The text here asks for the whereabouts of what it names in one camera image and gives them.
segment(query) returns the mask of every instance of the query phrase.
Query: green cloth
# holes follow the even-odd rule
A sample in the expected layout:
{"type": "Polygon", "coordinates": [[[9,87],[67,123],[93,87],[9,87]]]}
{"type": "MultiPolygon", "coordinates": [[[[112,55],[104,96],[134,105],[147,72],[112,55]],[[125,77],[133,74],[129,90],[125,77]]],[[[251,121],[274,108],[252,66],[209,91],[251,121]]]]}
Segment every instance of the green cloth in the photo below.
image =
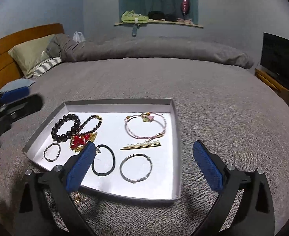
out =
{"type": "Polygon", "coordinates": [[[121,21],[123,23],[135,23],[135,18],[138,18],[138,23],[147,23],[149,20],[148,16],[136,14],[134,11],[126,11],[121,16],[121,21]]]}

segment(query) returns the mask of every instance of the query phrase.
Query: wooden tv cabinet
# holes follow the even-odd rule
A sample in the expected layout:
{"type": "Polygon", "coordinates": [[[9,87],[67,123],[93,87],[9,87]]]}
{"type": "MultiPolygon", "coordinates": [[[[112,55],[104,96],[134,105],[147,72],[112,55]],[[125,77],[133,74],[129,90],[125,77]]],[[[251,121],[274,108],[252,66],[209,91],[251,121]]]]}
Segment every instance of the wooden tv cabinet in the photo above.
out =
{"type": "Polygon", "coordinates": [[[259,80],[267,84],[289,106],[289,89],[282,86],[279,82],[277,82],[274,78],[272,78],[270,75],[268,75],[266,72],[262,70],[255,69],[255,76],[259,80]]]}

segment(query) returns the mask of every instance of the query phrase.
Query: pearl hair clip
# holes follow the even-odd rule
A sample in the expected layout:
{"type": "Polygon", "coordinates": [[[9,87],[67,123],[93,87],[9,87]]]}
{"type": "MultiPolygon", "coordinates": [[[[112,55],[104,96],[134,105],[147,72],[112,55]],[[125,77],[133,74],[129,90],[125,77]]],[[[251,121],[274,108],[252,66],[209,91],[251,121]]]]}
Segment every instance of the pearl hair clip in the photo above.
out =
{"type": "Polygon", "coordinates": [[[150,143],[138,143],[138,144],[131,144],[123,147],[121,150],[132,150],[132,149],[141,149],[141,148],[148,148],[148,147],[157,147],[161,146],[162,144],[160,141],[152,141],[150,143]]]}

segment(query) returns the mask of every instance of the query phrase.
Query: wooden headboard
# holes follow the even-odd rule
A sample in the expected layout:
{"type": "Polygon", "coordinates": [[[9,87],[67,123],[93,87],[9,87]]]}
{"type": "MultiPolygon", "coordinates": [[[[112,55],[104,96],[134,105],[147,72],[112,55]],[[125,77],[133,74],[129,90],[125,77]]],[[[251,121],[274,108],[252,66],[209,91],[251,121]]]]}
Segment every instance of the wooden headboard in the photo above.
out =
{"type": "Polygon", "coordinates": [[[0,39],[0,89],[13,80],[23,76],[16,62],[9,56],[8,51],[15,45],[41,38],[50,34],[64,33],[61,24],[50,24],[25,29],[0,39]]]}

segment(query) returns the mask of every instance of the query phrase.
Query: plastic bag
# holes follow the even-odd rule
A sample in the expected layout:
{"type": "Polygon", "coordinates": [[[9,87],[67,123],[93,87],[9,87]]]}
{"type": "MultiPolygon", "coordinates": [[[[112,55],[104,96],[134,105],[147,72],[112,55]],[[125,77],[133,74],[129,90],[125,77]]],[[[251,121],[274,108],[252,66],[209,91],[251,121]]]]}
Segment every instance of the plastic bag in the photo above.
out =
{"type": "Polygon", "coordinates": [[[85,38],[84,38],[83,33],[76,31],[76,32],[73,34],[73,40],[74,40],[75,42],[85,42],[85,38]]]}

